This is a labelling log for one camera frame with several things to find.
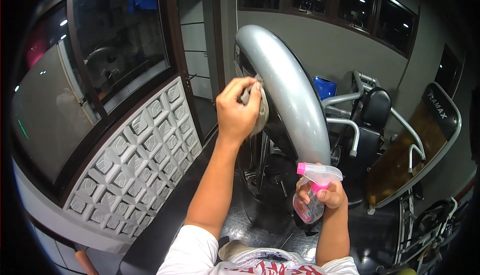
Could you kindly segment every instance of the sleeve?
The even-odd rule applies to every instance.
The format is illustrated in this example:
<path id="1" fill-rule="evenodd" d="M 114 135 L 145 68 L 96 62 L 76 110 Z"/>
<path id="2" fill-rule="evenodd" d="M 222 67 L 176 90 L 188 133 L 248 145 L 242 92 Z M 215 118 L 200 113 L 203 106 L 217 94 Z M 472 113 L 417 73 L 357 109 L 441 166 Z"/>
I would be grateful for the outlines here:
<path id="1" fill-rule="evenodd" d="M 357 266 L 351 256 L 329 261 L 322 266 L 322 269 L 328 275 L 359 275 Z"/>
<path id="2" fill-rule="evenodd" d="M 178 232 L 156 275 L 208 274 L 217 259 L 218 244 L 207 230 L 185 225 Z"/>

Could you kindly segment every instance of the gray rag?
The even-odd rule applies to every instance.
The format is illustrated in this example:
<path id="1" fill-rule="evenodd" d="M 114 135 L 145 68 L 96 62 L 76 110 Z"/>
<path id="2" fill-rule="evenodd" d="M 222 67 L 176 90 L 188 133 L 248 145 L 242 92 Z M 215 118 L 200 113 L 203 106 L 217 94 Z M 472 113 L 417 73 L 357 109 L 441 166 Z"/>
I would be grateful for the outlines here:
<path id="1" fill-rule="evenodd" d="M 257 74 L 255 76 L 255 79 L 258 81 L 262 82 L 260 76 Z M 243 105 L 247 105 L 248 100 L 250 98 L 250 91 L 252 90 L 252 85 L 247 87 L 244 91 L 243 94 L 239 97 L 239 100 L 243 103 Z M 250 136 L 253 136 L 257 133 L 260 133 L 263 128 L 265 127 L 265 124 L 267 123 L 268 116 L 269 116 L 269 111 L 268 111 L 268 103 L 267 103 L 267 98 L 265 96 L 265 91 L 263 85 L 261 86 L 260 93 L 262 95 L 262 99 L 260 100 L 260 111 L 258 113 L 257 121 L 255 122 L 255 126 L 253 127 L 253 130 L 250 133 Z"/>

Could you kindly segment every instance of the spray bottle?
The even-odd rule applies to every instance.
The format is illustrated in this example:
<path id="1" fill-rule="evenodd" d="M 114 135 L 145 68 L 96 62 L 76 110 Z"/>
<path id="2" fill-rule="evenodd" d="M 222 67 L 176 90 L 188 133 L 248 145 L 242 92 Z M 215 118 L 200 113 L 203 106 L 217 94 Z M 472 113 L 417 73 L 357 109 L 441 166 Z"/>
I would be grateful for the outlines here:
<path id="1" fill-rule="evenodd" d="M 308 204 L 300 203 L 297 194 L 293 196 L 293 208 L 306 224 L 311 224 L 320 219 L 324 211 L 324 203 L 318 200 L 317 193 L 327 189 L 332 181 L 342 181 L 342 172 L 334 166 L 298 163 L 297 174 L 302 175 L 299 186 L 313 181 L 307 193 L 310 198 Z"/>

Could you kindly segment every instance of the bottle label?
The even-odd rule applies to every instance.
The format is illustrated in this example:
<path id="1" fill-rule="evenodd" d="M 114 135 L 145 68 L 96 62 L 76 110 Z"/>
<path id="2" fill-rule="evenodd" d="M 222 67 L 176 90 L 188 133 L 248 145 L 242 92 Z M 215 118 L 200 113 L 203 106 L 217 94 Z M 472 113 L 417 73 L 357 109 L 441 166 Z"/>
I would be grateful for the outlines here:
<path id="1" fill-rule="evenodd" d="M 300 203 L 298 197 L 293 198 L 293 208 L 303 222 L 308 223 L 312 220 L 310 209 L 305 204 Z"/>

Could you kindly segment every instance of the hand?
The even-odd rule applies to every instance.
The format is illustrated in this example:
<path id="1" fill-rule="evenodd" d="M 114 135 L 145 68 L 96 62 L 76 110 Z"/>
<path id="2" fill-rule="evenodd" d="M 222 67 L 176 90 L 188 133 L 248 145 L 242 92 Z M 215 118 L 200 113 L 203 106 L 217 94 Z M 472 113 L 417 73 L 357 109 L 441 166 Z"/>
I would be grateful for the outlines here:
<path id="1" fill-rule="evenodd" d="M 304 204 L 310 203 L 310 199 L 307 195 L 308 190 L 312 186 L 313 181 L 309 181 L 307 184 L 304 184 L 299 187 L 299 182 L 297 182 L 297 196 L 299 201 Z M 318 200 L 325 203 L 328 208 L 337 208 L 341 205 L 347 203 L 347 195 L 343 190 L 342 183 L 339 181 L 330 182 L 327 189 L 321 189 L 317 193 Z"/>
<path id="2" fill-rule="evenodd" d="M 251 85 L 247 105 L 237 102 L 244 88 Z M 240 146 L 252 132 L 260 110 L 261 83 L 253 77 L 234 78 L 216 100 L 218 140 Z"/>

